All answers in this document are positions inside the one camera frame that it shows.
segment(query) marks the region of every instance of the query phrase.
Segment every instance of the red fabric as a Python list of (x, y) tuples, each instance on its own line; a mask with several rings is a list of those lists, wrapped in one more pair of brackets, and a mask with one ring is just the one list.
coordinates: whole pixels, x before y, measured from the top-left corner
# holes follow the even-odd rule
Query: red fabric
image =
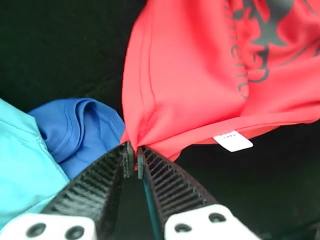
[(174, 160), (233, 130), (317, 121), (319, 52), (319, 0), (149, 0), (127, 49), (122, 141)]

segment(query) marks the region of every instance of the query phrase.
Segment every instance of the white label tag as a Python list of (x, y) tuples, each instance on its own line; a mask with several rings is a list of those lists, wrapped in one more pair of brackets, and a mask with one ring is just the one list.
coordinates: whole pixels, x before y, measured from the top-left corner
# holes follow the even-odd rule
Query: white label tag
[(230, 152), (252, 148), (254, 144), (237, 131), (214, 136), (213, 139)]

